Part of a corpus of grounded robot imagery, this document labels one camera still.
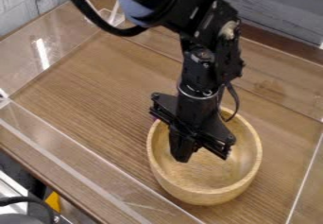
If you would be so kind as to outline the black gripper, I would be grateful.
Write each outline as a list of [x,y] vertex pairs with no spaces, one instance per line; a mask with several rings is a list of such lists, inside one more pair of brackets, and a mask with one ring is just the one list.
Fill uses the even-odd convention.
[[221,93],[189,95],[177,89],[177,95],[150,95],[149,114],[168,126],[170,154],[180,163],[189,161],[201,146],[222,160],[228,158],[236,137],[220,119]]

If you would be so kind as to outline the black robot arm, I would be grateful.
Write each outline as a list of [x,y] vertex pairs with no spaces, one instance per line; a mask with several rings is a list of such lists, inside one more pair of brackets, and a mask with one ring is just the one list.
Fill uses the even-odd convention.
[[243,75],[241,20],[224,0],[118,0],[133,26],[106,23],[85,0],[70,0],[105,32],[132,37],[162,26],[178,35],[182,66],[176,95],[150,95],[149,113],[169,128],[173,158],[185,163],[201,148],[225,159],[236,137],[220,113],[224,93],[236,95],[232,80]]

